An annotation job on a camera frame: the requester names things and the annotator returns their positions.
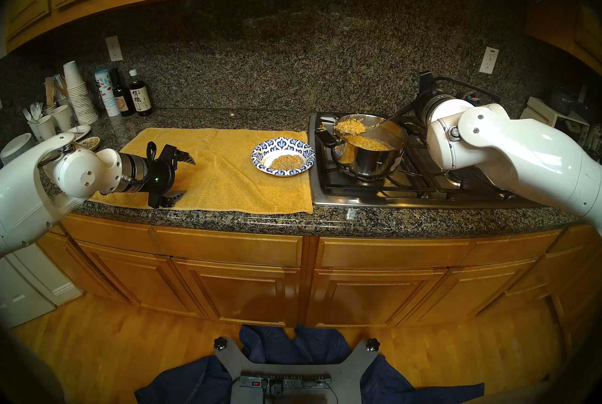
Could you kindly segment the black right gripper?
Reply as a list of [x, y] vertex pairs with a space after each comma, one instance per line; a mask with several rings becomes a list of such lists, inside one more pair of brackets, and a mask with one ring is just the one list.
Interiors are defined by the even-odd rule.
[[431, 71], [421, 71], [418, 76], [418, 94], [416, 100], [408, 105], [408, 116], [412, 115], [422, 121], [422, 113], [428, 101], [441, 95], [441, 90], [434, 80]]

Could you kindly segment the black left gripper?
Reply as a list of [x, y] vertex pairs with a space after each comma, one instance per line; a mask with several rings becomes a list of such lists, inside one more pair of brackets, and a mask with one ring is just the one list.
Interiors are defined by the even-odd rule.
[[139, 192], [149, 193], [150, 208], [172, 208], [186, 194], [186, 190], [171, 190], [175, 181], [178, 163], [196, 165], [193, 157], [173, 145], [165, 145], [160, 159], [143, 158], [144, 177]]

